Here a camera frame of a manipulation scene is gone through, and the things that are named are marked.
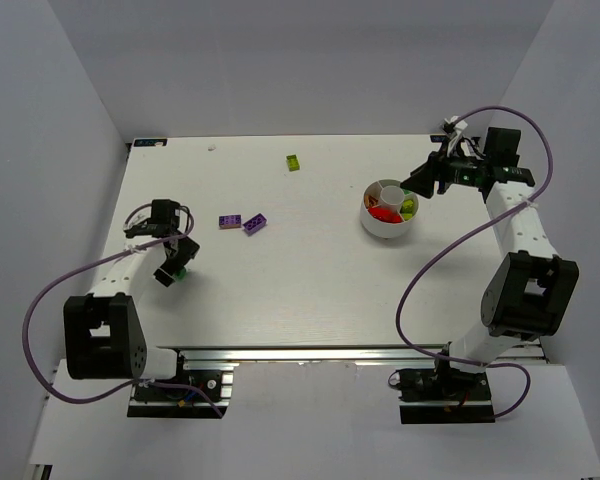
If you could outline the yellow lego piece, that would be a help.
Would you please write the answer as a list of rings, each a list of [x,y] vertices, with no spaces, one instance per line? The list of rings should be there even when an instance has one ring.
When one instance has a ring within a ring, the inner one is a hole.
[[[417,212],[417,202],[414,199],[406,199],[400,208],[400,216],[404,221],[409,221]]]

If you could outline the red lego brick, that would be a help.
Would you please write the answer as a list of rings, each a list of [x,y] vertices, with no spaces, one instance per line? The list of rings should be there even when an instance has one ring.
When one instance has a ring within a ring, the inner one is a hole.
[[[374,206],[368,212],[374,219],[384,223],[399,224],[403,221],[399,212],[394,212],[382,206]]]

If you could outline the yellow-green lego brick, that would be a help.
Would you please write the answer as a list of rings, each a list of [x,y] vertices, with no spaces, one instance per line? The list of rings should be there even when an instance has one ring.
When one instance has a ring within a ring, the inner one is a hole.
[[[290,172],[300,170],[300,163],[296,155],[288,155],[286,157],[287,168]]]

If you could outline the orange lego brick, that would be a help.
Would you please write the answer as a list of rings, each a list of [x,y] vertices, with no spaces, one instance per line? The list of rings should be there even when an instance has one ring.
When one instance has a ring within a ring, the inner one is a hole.
[[[378,200],[369,195],[364,197],[364,204],[367,209],[372,208],[378,204]]]

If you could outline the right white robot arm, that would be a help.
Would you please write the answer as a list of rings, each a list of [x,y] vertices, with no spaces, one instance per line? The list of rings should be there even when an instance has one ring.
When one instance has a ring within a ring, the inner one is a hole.
[[[554,335],[579,278],[559,256],[532,198],[535,180],[519,166],[518,130],[491,128],[483,149],[465,154],[460,128],[448,126],[440,147],[402,187],[427,199],[452,185],[477,189],[487,209],[502,263],[485,289],[479,320],[437,355],[434,378],[448,390],[477,382],[488,365],[523,342]]]

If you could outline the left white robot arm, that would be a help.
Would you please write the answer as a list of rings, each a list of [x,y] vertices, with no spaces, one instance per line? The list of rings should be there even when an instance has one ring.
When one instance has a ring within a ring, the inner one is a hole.
[[[170,287],[186,274],[200,246],[188,236],[188,207],[167,199],[148,204],[150,214],[124,226],[124,256],[88,293],[64,304],[64,336],[69,375],[76,380],[170,380],[178,354],[150,346],[136,303],[155,281]]]

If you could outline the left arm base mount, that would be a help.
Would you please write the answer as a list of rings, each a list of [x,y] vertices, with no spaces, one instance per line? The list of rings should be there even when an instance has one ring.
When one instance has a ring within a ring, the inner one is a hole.
[[[155,386],[134,387],[130,395],[127,417],[143,419],[217,419],[229,406],[233,372],[221,369],[183,370],[170,385],[184,383],[189,388]]]

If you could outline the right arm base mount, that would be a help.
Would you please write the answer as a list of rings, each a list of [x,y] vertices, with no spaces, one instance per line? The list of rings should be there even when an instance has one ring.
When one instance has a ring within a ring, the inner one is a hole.
[[[406,368],[394,371],[388,386],[399,393],[403,425],[494,423],[492,395],[485,373]]]

